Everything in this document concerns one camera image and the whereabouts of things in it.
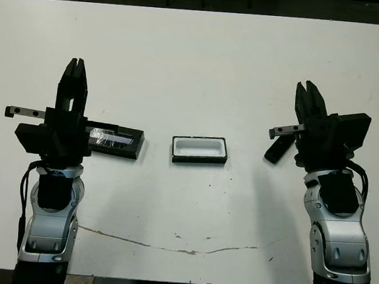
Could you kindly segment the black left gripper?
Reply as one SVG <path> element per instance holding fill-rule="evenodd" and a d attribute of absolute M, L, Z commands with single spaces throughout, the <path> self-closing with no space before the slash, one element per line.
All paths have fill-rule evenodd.
<path fill-rule="evenodd" d="M 39 111 L 6 106 L 6 117 L 23 115 L 43 120 L 41 124 L 22 122 L 17 126 L 15 135 L 26 152 L 37 154 L 44 161 L 75 164 L 91 155 L 87 118 L 83 116 L 88 92 L 86 77 L 84 60 L 74 58 L 58 83 L 56 109 L 48 107 L 45 111 Z"/>

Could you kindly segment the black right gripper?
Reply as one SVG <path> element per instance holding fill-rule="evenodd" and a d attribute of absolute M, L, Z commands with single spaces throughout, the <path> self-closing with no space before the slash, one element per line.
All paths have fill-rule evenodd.
<path fill-rule="evenodd" d="M 342 169 L 353 157 L 356 114 L 327 115 L 325 101 L 313 82 L 296 86 L 295 112 L 299 124 L 269 130 L 275 140 L 267 150 L 267 160 L 280 161 L 291 145 L 298 153 L 296 165 L 309 170 Z"/>

